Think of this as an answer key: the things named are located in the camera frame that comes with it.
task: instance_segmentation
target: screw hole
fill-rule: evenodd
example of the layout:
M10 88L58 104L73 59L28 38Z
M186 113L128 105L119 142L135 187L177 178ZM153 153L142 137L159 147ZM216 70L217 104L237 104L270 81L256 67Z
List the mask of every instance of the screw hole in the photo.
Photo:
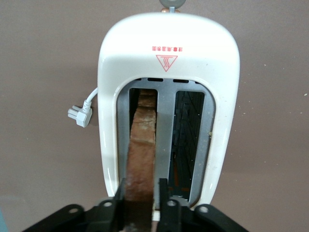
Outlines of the screw hole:
M78 212L78 209L76 209L76 208L69 210L70 214L75 214L76 212Z
M106 202L106 203L103 204L104 207L110 207L111 205L112 205L111 202Z
M175 206L175 205L176 205L176 202L174 202L174 201L168 201L167 204L168 204L168 206Z
M199 211L202 213L208 213L209 209L207 207L202 206L200 207Z

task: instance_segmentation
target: red triangle symbol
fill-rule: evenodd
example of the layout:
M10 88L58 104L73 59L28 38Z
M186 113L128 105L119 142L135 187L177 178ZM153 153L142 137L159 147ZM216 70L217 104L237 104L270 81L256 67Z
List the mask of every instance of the red triangle symbol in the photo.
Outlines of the red triangle symbol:
M158 58L164 70L167 72L169 68L172 66L172 64L175 62L178 56L156 55L156 57Z

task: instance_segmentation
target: black mount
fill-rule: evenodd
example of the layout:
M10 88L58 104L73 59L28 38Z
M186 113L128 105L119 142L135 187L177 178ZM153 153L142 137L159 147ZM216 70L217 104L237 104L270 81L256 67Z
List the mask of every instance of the black mount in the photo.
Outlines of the black mount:
M248 232L209 204L191 210L170 198L167 179L160 179L160 221L157 232ZM88 211L70 204L24 232L118 232L124 228L125 179L116 195Z

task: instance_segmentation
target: gray slot insert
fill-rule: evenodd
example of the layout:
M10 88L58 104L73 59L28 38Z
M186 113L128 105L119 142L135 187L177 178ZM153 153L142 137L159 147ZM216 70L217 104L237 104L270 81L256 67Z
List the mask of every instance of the gray slot insert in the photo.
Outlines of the gray slot insert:
M130 136L130 90L133 88L155 89L158 93L154 169L154 201L157 209L159 208L158 181L160 178L169 178L176 94L179 91L201 92L204 94L204 102L189 197L189 205L194 205L198 201L201 194L208 150L211 141L209 132L212 131L213 119L215 115L215 101L207 88L194 81L179 82L176 78L176 81L173 79L160 78L160 81L154 80L154 78L141 78L132 81L121 90L117 98L119 178L122 179L126 176L126 156L128 153Z

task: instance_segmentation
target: white plug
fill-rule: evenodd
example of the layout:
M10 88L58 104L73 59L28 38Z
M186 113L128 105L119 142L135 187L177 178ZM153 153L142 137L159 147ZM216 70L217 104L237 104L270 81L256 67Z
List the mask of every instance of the white plug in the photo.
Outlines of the white plug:
M68 117L76 120L76 124L81 127L86 127L90 121L92 116L91 100L98 93L98 88L92 91L89 97L84 101L84 105L82 108L77 106L73 106L72 109L68 110Z

